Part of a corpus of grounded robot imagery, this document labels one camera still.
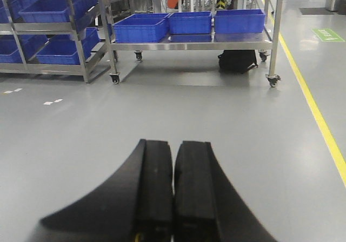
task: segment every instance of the green floor sign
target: green floor sign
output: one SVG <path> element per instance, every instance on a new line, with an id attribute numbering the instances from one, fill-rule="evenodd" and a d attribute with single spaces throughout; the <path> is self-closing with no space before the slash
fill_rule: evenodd
<path id="1" fill-rule="evenodd" d="M 323 42 L 345 42 L 337 33 L 331 29 L 312 29 L 312 31 L 322 40 Z"/>

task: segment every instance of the yellow floor line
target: yellow floor line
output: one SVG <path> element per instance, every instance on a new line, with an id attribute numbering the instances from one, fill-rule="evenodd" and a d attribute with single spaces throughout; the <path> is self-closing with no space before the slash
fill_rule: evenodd
<path id="1" fill-rule="evenodd" d="M 270 15 L 269 18 L 270 18 L 272 24 L 274 24 L 274 19 L 273 19 L 272 15 Z M 338 145 L 336 144 L 335 139 L 334 139 L 333 135 L 331 134 L 330 129 L 329 129 L 327 123 L 325 122 L 325 120 L 321 114 L 321 111 L 319 110 L 319 108 L 318 108 L 318 106 L 314 100 L 314 97 L 312 96 L 311 91 L 310 91 L 297 63 L 295 62 L 295 60 L 293 58 L 292 53 L 289 50 L 285 39 L 282 37 L 281 33 L 279 34 L 279 41 L 280 41 L 280 44 L 281 44 L 281 46 L 282 46 L 282 48 L 283 48 L 283 50 L 287 56 L 287 59 L 288 59 L 290 65 L 292 67 L 292 70 L 293 70 L 293 72 L 294 72 L 294 74 L 295 74 L 295 76 L 299 82 L 299 85 L 301 86 L 301 89 L 302 89 L 303 94 L 305 96 L 305 99 L 307 100 L 307 103 L 310 107 L 312 115 L 315 118 L 315 121 L 318 125 L 318 128 L 320 129 L 320 131 L 322 133 L 324 141 L 327 144 L 327 147 L 331 153 L 331 156 L 334 160 L 336 168 L 338 169 L 339 174 L 341 176 L 341 179 L 344 182 L 344 185 L 346 187 L 346 162 L 345 162 L 345 159 L 342 156 L 341 151 L 340 151 Z"/>

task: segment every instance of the floor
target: floor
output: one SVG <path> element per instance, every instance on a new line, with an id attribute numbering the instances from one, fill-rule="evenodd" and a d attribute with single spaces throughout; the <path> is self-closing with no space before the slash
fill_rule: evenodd
<path id="1" fill-rule="evenodd" d="M 345 17 L 302 16 L 324 0 L 284 0 L 282 35 L 339 147 L 346 154 Z M 120 85 L 104 74 L 0 75 L 0 241 L 25 241 L 37 221 L 111 175 L 140 138 L 210 141 L 225 173 L 281 242 L 344 242 L 346 190 L 282 48 L 277 88 L 269 63 L 221 78 L 220 51 L 120 52 Z M 6 91 L 22 89 L 9 94 Z"/>

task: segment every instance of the black backpack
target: black backpack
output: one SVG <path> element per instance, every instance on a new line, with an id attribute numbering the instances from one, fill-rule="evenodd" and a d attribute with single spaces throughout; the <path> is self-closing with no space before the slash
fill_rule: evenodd
<path id="1" fill-rule="evenodd" d="M 254 50 L 224 50 L 218 59 L 220 73 L 245 73 L 258 67 Z"/>

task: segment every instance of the metal frame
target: metal frame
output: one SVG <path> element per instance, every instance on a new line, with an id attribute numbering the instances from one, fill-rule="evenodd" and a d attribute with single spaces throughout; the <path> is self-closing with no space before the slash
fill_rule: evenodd
<path id="1" fill-rule="evenodd" d="M 185 42 L 176 43 L 170 40 L 170 37 L 166 37 L 159 43 L 115 43 L 115 33 L 113 30 L 111 11 L 108 4 L 108 0 L 98 0 L 101 6 L 101 16 L 104 25 L 105 42 L 107 50 L 110 54 L 110 66 L 111 77 L 114 83 L 119 83 L 119 72 L 116 69 L 117 62 L 117 50 L 134 50 L 136 54 L 142 50 L 223 50 L 223 49 L 259 49 L 271 50 L 269 73 L 266 75 L 270 86 L 276 86 L 280 76 L 275 74 L 277 47 L 280 32 L 280 20 L 282 12 L 282 0 L 276 0 L 275 11 L 275 25 L 272 35 L 269 31 L 265 31 L 261 34 L 227 34 L 220 37 L 216 41 L 215 34 L 211 34 L 211 41 L 209 42 Z M 268 13 L 269 0 L 265 0 L 264 10 Z"/>
<path id="2" fill-rule="evenodd" d="M 49 75 L 73 75 L 83 76 L 85 82 L 90 83 L 97 76 L 104 71 L 109 70 L 110 66 L 96 72 L 94 70 L 98 62 L 107 53 L 106 44 L 98 49 L 94 55 L 88 59 L 84 57 L 83 46 L 81 42 L 82 31 L 78 31 L 78 22 L 75 20 L 74 6 L 72 0 L 66 0 L 69 8 L 70 22 L 66 23 L 16 23 L 12 19 L 8 0 L 3 0 L 9 23 L 0 24 L 0 35 L 13 35 L 22 59 L 22 63 L 2 63 L 0 64 L 0 72 L 2 73 L 35 73 L 35 74 L 49 74 Z M 100 14 L 100 6 L 96 5 L 91 8 L 81 19 L 78 21 L 92 22 Z M 55 35 L 55 34 L 71 34 L 75 40 L 78 52 L 80 65 L 58 65 L 58 64 L 40 64 L 36 59 L 25 59 L 19 35 L 33 34 L 33 35 Z"/>

